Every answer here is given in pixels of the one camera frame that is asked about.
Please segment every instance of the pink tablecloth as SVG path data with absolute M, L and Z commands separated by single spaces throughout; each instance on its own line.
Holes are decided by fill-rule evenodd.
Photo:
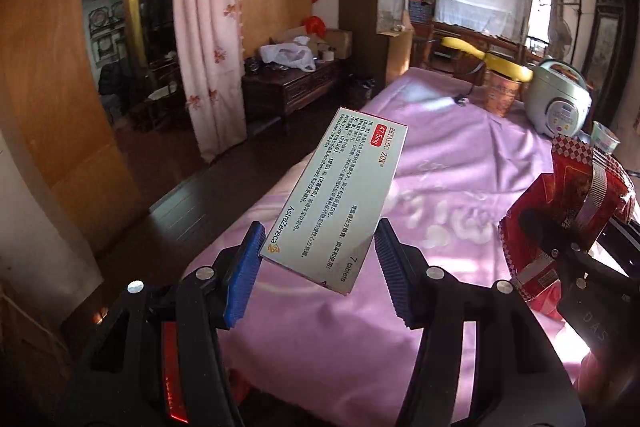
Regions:
M 551 172 L 550 144 L 516 102 L 507 118 L 444 96 L 469 84 L 411 69 L 364 111 L 409 126 L 383 216 L 400 241 L 459 280 L 490 286 L 508 279 L 496 225 L 540 172 Z M 273 224 L 307 160 L 188 267 L 213 263 L 238 245 L 252 220 Z M 562 328 L 538 317 L 551 338 Z M 414 367 L 420 331 L 396 317 L 373 247 L 353 292 L 341 296 L 262 263 L 244 319 L 220 334 L 228 367 L 252 384 L 346 427 L 391 426 Z M 465 328 L 456 417 L 468 414 L 473 382 L 473 325 Z M 565 360 L 572 373 L 579 357 Z

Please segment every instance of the rice cooker control panel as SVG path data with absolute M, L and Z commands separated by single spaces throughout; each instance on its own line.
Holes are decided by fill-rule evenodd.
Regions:
M 554 100 L 546 110 L 546 126 L 553 134 L 573 136 L 578 131 L 580 114 L 568 100 Z

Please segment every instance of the silver bolt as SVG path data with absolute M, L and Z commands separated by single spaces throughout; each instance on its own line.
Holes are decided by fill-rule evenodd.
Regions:
M 213 277 L 213 268 L 210 266 L 202 266 L 196 270 L 196 277 L 201 281 L 206 281 Z
M 513 291 L 513 286 L 509 281 L 498 281 L 497 283 L 495 283 L 495 287 L 497 288 L 498 292 L 504 294 L 511 293 Z
M 442 279 L 444 277 L 444 270 L 438 266 L 430 266 L 427 268 L 427 277 L 429 279 Z
M 142 288 L 144 287 L 145 287 L 145 283 L 143 283 L 142 281 L 131 281 L 127 285 L 127 291 L 129 293 L 140 293 L 142 292 Z

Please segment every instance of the green rice cooker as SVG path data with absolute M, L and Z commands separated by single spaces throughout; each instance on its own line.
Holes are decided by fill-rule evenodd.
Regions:
M 591 108 L 591 95 L 584 78 L 569 64 L 553 58 L 533 70 L 524 109 L 540 134 L 553 138 L 580 131 Z

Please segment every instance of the red dosage label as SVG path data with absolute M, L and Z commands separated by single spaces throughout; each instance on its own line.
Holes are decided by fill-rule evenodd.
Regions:
M 386 125 L 382 125 L 379 123 L 376 126 L 375 131 L 373 131 L 373 136 L 371 137 L 371 145 L 373 147 L 380 147 L 382 145 L 382 139 L 385 137 L 386 133 Z

